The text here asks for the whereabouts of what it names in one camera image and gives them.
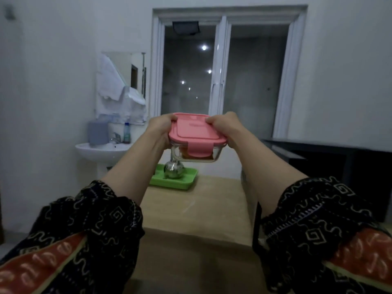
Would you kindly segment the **person's left hand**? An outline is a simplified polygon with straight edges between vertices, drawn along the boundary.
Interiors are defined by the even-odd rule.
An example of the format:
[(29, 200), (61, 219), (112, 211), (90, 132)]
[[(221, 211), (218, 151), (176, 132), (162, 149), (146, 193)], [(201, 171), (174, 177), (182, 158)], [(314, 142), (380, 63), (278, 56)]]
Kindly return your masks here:
[(146, 132), (151, 133), (159, 141), (164, 142), (164, 149), (171, 147), (169, 140), (169, 132), (172, 124), (165, 122), (165, 114), (150, 119)]

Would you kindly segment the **green plastic tray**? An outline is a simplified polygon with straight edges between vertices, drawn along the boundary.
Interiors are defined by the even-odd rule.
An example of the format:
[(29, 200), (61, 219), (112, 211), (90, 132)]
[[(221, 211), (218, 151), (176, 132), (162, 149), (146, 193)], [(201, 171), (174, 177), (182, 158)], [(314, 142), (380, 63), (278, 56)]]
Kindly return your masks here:
[(158, 164), (149, 185), (178, 190), (188, 190), (193, 185), (197, 175), (197, 169), (188, 167), (184, 168), (183, 176), (181, 178), (164, 178), (164, 164)]

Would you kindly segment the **person's right forearm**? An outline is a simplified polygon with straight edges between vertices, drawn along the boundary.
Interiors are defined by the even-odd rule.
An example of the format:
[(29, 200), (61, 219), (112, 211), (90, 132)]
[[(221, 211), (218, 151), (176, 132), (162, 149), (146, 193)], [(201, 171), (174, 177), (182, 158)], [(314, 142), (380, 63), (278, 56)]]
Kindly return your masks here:
[(262, 217), (277, 209), (280, 197), (289, 186), (308, 177), (282, 160), (245, 128), (235, 129), (228, 139), (256, 193)]

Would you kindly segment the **dark table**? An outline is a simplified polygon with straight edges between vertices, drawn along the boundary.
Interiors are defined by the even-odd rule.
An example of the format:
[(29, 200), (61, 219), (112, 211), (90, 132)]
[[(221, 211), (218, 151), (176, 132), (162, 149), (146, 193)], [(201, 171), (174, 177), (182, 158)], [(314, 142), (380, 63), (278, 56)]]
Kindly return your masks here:
[(378, 221), (392, 225), (392, 150), (288, 139), (262, 142), (309, 177), (335, 177), (370, 204)]

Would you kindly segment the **grey-blue box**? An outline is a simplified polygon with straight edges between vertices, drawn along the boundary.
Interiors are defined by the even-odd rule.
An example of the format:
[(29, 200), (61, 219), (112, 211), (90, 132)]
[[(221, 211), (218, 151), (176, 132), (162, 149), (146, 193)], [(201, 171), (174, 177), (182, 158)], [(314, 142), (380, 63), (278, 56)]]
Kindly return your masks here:
[(109, 143), (108, 122), (101, 120), (89, 121), (87, 124), (87, 138), (91, 146)]

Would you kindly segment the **white pedestal sink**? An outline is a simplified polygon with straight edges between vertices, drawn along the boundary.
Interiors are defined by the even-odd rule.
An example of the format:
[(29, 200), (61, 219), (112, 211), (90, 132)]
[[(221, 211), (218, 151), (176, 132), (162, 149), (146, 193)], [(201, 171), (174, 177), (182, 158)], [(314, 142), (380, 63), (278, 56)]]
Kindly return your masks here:
[(132, 145), (132, 143), (106, 143), (92, 146), (90, 143), (82, 143), (75, 145), (75, 148), (82, 158), (96, 163), (96, 178), (100, 179), (108, 169), (115, 166)]

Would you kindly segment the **white framed window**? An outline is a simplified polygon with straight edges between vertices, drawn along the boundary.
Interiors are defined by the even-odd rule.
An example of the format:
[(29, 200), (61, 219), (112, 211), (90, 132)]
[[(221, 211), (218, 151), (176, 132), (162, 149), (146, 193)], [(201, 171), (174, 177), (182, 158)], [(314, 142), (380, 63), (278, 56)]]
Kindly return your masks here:
[(199, 21), (202, 25), (216, 26), (208, 113), (220, 114), (224, 108), (232, 26), (288, 25), (282, 76), (272, 131), (273, 138), (288, 138), (307, 10), (308, 5), (305, 4), (153, 9), (149, 116), (156, 117), (161, 114), (166, 26), (173, 22), (183, 23), (187, 21)]

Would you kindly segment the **person's right hand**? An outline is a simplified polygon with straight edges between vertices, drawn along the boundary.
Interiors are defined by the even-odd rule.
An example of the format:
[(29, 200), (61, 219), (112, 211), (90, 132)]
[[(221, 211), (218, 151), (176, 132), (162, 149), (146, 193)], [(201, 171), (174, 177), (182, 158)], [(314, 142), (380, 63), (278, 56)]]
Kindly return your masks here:
[(221, 128), (215, 128), (215, 130), (225, 136), (230, 148), (236, 150), (236, 142), (247, 129), (242, 125), (236, 113), (227, 112), (219, 115), (221, 115)]

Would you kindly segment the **person's left forearm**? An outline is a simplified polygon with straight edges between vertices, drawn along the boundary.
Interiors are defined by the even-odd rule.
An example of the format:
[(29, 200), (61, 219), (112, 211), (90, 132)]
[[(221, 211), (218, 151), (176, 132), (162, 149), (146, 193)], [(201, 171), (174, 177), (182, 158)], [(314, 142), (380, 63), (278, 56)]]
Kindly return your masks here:
[(167, 132), (146, 130), (100, 181), (117, 197), (126, 197), (140, 205), (167, 147)]

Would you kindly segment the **glass container with pink lid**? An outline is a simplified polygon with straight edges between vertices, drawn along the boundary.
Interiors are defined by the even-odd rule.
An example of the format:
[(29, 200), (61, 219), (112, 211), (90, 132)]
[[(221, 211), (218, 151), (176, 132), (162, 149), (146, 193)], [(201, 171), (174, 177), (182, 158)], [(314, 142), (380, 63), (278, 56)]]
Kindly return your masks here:
[(176, 112), (169, 132), (171, 156), (180, 162), (213, 163), (218, 160), (227, 138), (205, 119), (204, 114)]

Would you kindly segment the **wall mirror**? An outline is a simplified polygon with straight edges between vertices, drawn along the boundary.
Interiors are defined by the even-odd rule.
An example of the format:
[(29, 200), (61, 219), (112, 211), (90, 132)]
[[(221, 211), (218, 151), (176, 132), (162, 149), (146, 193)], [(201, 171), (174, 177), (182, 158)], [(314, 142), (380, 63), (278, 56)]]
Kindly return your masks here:
[(124, 83), (136, 89), (141, 97), (145, 98), (147, 80), (146, 53), (105, 51), (102, 54), (111, 59)]

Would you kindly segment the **round glass bottle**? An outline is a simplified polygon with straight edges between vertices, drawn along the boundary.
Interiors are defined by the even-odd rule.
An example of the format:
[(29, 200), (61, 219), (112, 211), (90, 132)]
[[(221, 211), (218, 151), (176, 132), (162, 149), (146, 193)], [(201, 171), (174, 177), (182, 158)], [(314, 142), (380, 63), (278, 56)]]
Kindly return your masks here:
[(165, 179), (180, 179), (184, 174), (184, 165), (176, 159), (171, 159), (164, 165)]

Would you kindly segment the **white cloth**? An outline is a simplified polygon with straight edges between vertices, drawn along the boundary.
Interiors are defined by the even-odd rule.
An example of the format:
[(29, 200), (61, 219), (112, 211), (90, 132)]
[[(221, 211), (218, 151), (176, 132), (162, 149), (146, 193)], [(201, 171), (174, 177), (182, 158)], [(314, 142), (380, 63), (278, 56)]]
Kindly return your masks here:
[(98, 56), (96, 73), (95, 117), (108, 123), (140, 126), (148, 118), (145, 98), (124, 83), (111, 59), (102, 53)]

